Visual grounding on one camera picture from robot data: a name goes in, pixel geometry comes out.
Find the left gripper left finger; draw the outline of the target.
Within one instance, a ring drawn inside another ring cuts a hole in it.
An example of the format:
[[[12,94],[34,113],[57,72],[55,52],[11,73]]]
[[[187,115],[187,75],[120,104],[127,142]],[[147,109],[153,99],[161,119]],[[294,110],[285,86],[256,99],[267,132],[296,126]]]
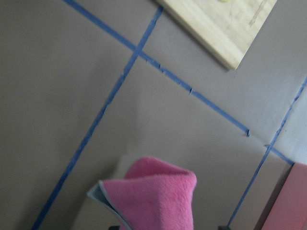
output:
[[[110,226],[109,230],[120,230],[120,226]]]

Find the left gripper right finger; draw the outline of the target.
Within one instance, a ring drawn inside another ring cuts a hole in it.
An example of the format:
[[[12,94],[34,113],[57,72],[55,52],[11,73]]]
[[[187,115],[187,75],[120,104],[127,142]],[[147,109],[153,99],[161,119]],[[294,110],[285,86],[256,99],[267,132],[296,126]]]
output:
[[[228,226],[218,226],[218,230],[230,230]]]

